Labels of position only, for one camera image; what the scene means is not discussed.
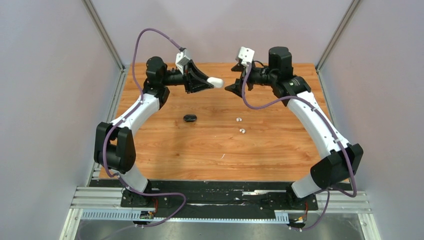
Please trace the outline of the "white earbud charging case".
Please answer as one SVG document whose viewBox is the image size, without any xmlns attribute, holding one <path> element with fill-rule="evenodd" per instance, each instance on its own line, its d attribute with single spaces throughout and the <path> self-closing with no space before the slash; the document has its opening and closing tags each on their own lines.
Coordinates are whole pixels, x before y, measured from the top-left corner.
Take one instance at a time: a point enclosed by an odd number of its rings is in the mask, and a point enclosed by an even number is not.
<svg viewBox="0 0 424 240">
<path fill-rule="evenodd" d="M 223 79 L 217 77 L 209 77 L 206 81 L 213 85 L 214 88 L 222 88 L 225 83 Z"/>
</svg>

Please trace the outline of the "black earbud charging case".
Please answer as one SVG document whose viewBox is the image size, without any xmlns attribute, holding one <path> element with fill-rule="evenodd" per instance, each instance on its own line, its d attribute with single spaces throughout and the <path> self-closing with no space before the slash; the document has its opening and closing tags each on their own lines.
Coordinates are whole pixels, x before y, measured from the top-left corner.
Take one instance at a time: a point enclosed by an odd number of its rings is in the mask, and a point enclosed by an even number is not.
<svg viewBox="0 0 424 240">
<path fill-rule="evenodd" d="M 183 116 L 183 120 L 187 123 L 196 122 L 198 117 L 195 114 L 186 114 Z"/>
</svg>

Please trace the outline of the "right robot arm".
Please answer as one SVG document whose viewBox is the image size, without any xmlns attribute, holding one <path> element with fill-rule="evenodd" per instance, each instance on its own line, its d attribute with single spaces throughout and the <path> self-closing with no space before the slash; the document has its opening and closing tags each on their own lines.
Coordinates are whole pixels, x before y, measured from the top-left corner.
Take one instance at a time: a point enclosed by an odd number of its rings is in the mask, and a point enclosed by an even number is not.
<svg viewBox="0 0 424 240">
<path fill-rule="evenodd" d="M 283 103 L 302 123 L 318 150 L 320 161 L 310 168 L 303 178 L 289 185 L 285 195 L 286 204 L 298 209 L 306 197 L 334 189 L 354 198 L 358 194 L 355 174 L 364 150 L 360 144 L 352 144 L 331 123 L 318 104 L 306 80 L 294 74 L 292 54 L 284 46 L 275 46 L 268 51 L 268 65 L 257 67 L 255 52 L 248 47 L 240 47 L 237 64 L 231 69 L 240 72 L 240 78 L 225 87 L 226 91 L 242 98 L 244 104 L 253 110 Z M 261 106 L 250 104 L 246 92 L 254 85 L 272 88 L 276 100 Z"/>
</svg>

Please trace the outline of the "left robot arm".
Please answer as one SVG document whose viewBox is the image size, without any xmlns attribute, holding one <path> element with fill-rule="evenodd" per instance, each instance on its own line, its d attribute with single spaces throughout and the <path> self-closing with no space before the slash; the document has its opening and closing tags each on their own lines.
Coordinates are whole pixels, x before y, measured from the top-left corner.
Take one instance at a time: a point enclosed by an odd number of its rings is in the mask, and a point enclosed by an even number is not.
<svg viewBox="0 0 424 240">
<path fill-rule="evenodd" d="M 140 206 L 149 206 L 153 193 L 149 180 L 135 165 L 135 136 L 141 126 L 168 100 L 169 86 L 184 86 L 187 93 L 221 88 L 224 81 L 207 76 L 193 60 L 183 59 L 176 68 L 168 69 L 159 56 L 146 62 L 146 79 L 138 99 L 122 115 L 111 122 L 100 122 L 96 127 L 93 159 L 111 176 L 118 176 L 123 185 L 134 192 Z"/>
</svg>

